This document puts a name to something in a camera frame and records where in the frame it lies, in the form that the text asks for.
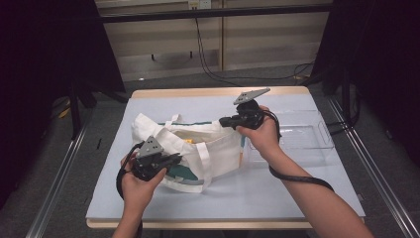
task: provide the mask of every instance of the human hand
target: human hand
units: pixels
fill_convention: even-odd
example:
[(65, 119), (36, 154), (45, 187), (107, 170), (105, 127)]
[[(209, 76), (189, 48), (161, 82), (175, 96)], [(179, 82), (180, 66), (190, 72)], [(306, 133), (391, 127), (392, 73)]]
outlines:
[[(158, 184), (163, 180), (166, 169), (162, 169), (157, 175), (149, 181), (136, 178), (130, 170), (133, 167), (135, 154), (127, 162), (124, 169), (127, 173), (122, 179), (122, 189), (124, 194), (124, 212), (143, 214), (148, 204), (151, 202), (154, 191)], [(126, 158), (121, 160), (121, 166), (124, 165)]]
[[(265, 106), (260, 105), (261, 110), (268, 111), (269, 109)], [(278, 146), (277, 129), (274, 120), (268, 116), (264, 116), (262, 124), (257, 130), (250, 128), (237, 126), (236, 130), (250, 138), (254, 147), (260, 152), (263, 158), (267, 159), (270, 152), (281, 151)]]

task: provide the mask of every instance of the black curtain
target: black curtain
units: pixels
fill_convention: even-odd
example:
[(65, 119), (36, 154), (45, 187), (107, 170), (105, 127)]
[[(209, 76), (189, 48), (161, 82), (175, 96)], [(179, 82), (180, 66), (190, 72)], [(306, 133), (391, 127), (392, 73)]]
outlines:
[(0, 206), (32, 165), (52, 104), (72, 83), (84, 93), (95, 90), (85, 82), (125, 90), (103, 25), (71, 21), (98, 16), (93, 0), (0, 3)]

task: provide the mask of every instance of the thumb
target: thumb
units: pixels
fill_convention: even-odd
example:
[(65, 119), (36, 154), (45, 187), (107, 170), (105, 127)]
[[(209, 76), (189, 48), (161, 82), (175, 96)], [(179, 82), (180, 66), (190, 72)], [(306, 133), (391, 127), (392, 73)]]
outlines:
[(158, 184), (163, 180), (164, 175), (166, 175), (166, 168), (161, 169), (157, 175), (154, 176), (154, 178), (152, 178), (150, 180), (150, 182), (152, 182), (155, 186), (158, 186)]
[(250, 131), (251, 131), (251, 129), (250, 128), (247, 128), (247, 127), (243, 127), (243, 126), (237, 126), (236, 127), (236, 130), (241, 134), (241, 135), (244, 135), (244, 136), (246, 136), (246, 137), (249, 137), (249, 135), (250, 135)]

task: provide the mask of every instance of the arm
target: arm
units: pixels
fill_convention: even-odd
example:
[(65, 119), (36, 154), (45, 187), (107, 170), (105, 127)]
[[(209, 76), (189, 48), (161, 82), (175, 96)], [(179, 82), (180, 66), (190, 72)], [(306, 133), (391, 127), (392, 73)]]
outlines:
[[(274, 121), (264, 117), (257, 130), (238, 126), (237, 131), (251, 139), (262, 157), (278, 173), (310, 177), (278, 146)], [(372, 237), (358, 215), (327, 187), (296, 181), (282, 181), (312, 227), (321, 237)]]
[[(133, 165), (133, 158), (126, 164), (126, 171)], [(163, 179), (166, 169), (161, 170), (150, 181), (143, 181), (128, 172), (123, 176), (124, 211), (123, 216), (113, 234), (117, 237), (136, 237), (142, 222), (143, 212), (152, 200), (155, 188)]]

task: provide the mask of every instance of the white tabletop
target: white tabletop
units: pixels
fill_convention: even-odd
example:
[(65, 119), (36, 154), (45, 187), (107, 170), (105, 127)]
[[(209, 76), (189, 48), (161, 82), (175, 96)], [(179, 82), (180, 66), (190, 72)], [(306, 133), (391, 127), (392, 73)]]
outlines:
[[(131, 149), (131, 125), (139, 113), (157, 122), (170, 120), (174, 114), (181, 114), (185, 122), (218, 120), (236, 114), (233, 101), (239, 94), (189, 95), (130, 99), (86, 214), (90, 227), (116, 227), (121, 218), (123, 200), (116, 190), (115, 179), (120, 160)], [(257, 102), (274, 112), (317, 110), (312, 96), (301, 88), (295, 94), (268, 93), (258, 97)], [(365, 216), (334, 148), (323, 162), (302, 167), (313, 177), (326, 180), (360, 217)], [(143, 220), (145, 228), (159, 229), (310, 228), (281, 181), (266, 167), (248, 166), (213, 178), (202, 193), (158, 186)]]

